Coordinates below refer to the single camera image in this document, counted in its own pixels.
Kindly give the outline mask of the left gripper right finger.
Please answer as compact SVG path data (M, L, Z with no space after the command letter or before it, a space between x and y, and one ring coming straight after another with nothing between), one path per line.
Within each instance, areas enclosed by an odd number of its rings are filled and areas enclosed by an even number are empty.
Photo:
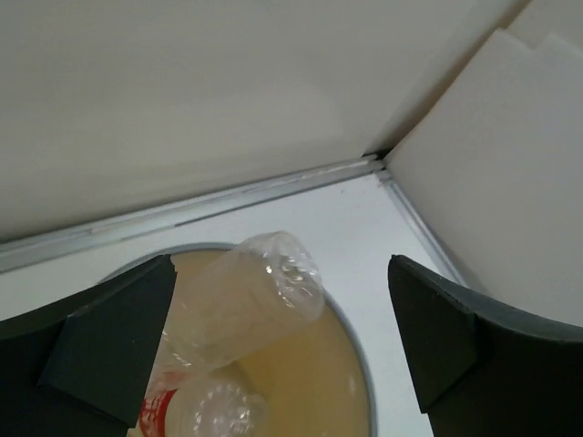
M506 305L403 255L388 288L435 436L579 436L582 329Z

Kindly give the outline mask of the clear bottle white cap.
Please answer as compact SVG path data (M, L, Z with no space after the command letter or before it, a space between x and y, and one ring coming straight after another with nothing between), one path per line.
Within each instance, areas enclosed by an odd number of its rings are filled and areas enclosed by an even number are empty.
M210 371L317 320L324 307L318 268L285 231L250 237L205 262L173 258L178 271L159 348L171 371Z
M267 416L266 401L227 377L191 380L170 397L164 436L251 436Z

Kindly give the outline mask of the red label bottle red cap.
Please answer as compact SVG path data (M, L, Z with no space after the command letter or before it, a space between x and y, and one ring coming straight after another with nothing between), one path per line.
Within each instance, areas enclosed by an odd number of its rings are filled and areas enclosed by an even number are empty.
M165 372L156 378L148 388L138 415L137 430L142 436L159 437L166 435L166 415L169 403L181 383L185 373Z

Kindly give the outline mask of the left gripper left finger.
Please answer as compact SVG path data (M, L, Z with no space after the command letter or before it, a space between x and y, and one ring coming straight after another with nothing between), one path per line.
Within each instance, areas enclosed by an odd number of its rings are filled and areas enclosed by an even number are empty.
M4 436L124 436L138 421L177 272L157 256L1 323Z

